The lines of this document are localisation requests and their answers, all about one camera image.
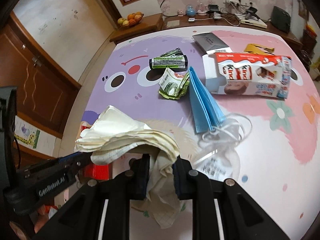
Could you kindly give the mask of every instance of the wooden cabinet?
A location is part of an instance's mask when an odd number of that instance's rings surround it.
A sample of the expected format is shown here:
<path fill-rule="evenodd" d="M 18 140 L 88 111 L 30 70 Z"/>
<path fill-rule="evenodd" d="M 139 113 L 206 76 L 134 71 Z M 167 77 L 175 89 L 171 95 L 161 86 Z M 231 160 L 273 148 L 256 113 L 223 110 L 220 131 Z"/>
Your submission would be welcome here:
<path fill-rule="evenodd" d="M 22 118 L 62 138 L 80 85 L 59 72 L 47 56 L 12 19 L 1 30 L 0 86 L 17 86 L 17 110 Z"/>
<path fill-rule="evenodd" d="M 54 159 L 51 156 L 47 156 L 38 152 L 33 152 L 32 150 L 29 150 L 28 148 L 19 145 L 20 147 L 20 156 L 21 156 L 21 162 L 20 162 L 20 168 L 33 165 L 39 162 L 43 162 L 44 160 L 48 159 Z M 13 147 L 11 148 L 12 151 L 12 157 L 14 160 L 15 167 L 18 167 L 19 164 L 19 154 L 17 150 L 17 146 L 15 143 L 13 143 Z"/>

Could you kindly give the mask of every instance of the green snack package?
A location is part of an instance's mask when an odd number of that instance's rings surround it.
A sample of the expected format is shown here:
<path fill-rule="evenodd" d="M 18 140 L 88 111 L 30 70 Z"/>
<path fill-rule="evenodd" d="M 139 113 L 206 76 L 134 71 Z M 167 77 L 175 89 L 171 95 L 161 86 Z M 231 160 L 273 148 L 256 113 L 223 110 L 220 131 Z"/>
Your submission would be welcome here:
<path fill-rule="evenodd" d="M 171 68 L 174 72 L 188 70 L 188 58 L 180 48 L 166 52 L 159 57 L 149 59 L 150 69 Z"/>

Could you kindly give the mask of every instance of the kinder chocolate box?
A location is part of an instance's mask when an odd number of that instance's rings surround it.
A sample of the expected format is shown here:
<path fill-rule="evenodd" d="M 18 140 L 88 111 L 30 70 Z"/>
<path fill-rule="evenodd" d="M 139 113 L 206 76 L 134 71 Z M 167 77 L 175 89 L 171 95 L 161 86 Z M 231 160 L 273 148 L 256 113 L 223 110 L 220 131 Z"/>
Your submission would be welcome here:
<path fill-rule="evenodd" d="M 219 95 L 287 98 L 291 58 L 248 53 L 204 55 L 205 86 Z"/>

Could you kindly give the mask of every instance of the crumpled tissue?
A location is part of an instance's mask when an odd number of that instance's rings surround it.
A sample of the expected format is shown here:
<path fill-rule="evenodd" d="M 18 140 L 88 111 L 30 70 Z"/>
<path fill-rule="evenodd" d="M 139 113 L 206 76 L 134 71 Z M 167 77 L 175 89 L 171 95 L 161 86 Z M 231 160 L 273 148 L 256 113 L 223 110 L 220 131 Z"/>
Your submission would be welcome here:
<path fill-rule="evenodd" d="M 108 106 L 89 129 L 76 140 L 76 149 L 93 152 L 91 160 L 106 165 L 141 145 L 160 149 L 150 152 L 150 172 L 147 198 L 132 201 L 140 211 L 148 211 L 161 228 L 169 228 L 180 212 L 172 174 L 172 164 L 180 154 L 175 140 L 168 134 L 151 129 L 143 122 L 133 120 L 114 106 Z"/>

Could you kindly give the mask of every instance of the router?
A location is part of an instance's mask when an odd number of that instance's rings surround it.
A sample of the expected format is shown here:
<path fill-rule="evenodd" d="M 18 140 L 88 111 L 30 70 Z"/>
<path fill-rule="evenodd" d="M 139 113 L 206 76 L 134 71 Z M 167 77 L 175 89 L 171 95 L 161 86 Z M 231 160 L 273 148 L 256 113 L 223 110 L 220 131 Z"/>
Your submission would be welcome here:
<path fill-rule="evenodd" d="M 265 29 L 268 28 L 268 26 L 261 19 L 258 19 L 254 16 L 251 16 L 249 20 L 245 19 L 245 15 L 236 15 L 236 17 L 238 18 L 240 23 L 254 25 Z"/>

